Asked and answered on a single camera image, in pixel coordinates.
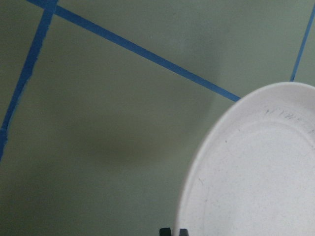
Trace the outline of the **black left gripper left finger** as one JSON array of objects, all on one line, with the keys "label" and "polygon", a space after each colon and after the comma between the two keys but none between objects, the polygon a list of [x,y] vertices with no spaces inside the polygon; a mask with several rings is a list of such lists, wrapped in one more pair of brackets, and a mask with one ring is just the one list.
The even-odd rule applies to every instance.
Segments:
[{"label": "black left gripper left finger", "polygon": [[160,228],[159,229],[159,236],[171,236],[171,229],[170,228]]}]

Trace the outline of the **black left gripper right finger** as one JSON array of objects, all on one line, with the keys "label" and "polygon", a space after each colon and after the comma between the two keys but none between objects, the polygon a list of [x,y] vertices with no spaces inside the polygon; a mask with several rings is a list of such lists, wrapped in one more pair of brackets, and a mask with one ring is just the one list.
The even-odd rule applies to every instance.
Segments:
[{"label": "black left gripper right finger", "polygon": [[189,232],[187,229],[180,229],[179,236],[189,236]]}]

